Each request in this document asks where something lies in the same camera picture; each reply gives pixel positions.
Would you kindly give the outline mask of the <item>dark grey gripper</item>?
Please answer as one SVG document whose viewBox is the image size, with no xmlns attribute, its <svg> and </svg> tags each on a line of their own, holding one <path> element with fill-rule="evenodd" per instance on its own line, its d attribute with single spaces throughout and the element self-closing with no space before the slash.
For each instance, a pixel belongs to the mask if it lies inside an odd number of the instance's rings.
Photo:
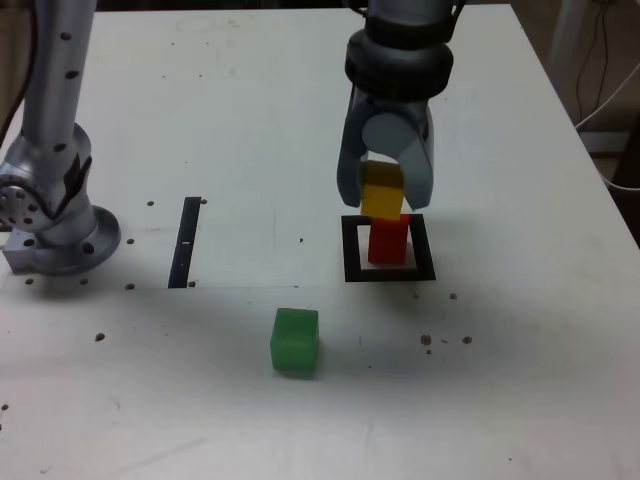
<svg viewBox="0 0 640 480">
<path fill-rule="evenodd" d="M 427 101 L 394 102 L 353 86 L 337 165 L 343 203 L 361 204 L 362 157 L 368 152 L 393 159 L 403 174 L 404 196 L 412 210 L 430 205 L 434 189 L 433 119 Z"/>
</svg>

